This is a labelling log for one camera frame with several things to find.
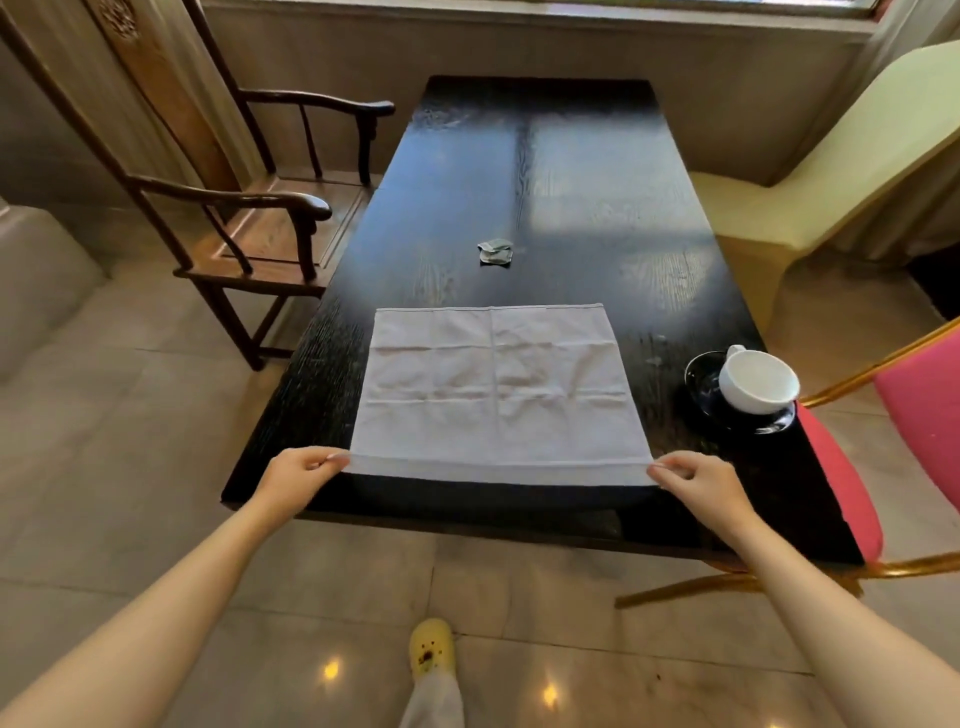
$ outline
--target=white cup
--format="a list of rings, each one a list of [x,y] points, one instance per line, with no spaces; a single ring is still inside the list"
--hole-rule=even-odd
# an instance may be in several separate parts
[[[800,380],[786,362],[739,344],[727,349],[720,392],[734,409],[750,415],[780,412],[800,394]]]

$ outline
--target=window sill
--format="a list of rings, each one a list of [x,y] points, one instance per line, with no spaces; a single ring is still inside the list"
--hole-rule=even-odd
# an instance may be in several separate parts
[[[773,14],[769,8],[775,6],[768,6],[766,12],[718,12],[520,0],[204,0],[204,5],[259,12],[389,15],[520,24],[664,26],[665,31],[709,35],[781,31],[805,36],[827,34],[856,44],[865,43],[876,30],[876,23],[869,19]]]

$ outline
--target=hand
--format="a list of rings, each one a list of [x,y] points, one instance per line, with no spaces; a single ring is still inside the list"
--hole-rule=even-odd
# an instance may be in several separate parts
[[[328,460],[331,455],[337,457]],[[286,523],[349,462],[349,452],[343,449],[288,448],[270,461],[250,503],[276,525]]]
[[[733,465],[719,457],[678,450],[657,460],[647,474],[729,546],[744,528],[763,523]]]

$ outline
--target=red chair cushion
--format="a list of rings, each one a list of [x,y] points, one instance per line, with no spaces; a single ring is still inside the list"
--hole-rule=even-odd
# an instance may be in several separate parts
[[[860,554],[867,563],[879,561],[883,551],[883,529],[859,473],[826,427],[806,407],[797,404],[800,424],[824,469],[827,482],[840,504]]]
[[[874,385],[903,442],[960,510],[960,329],[880,372]]]

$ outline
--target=white towel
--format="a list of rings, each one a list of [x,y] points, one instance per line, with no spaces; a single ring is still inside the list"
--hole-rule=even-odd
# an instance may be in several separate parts
[[[600,303],[378,309],[350,451],[350,473],[652,484]]]

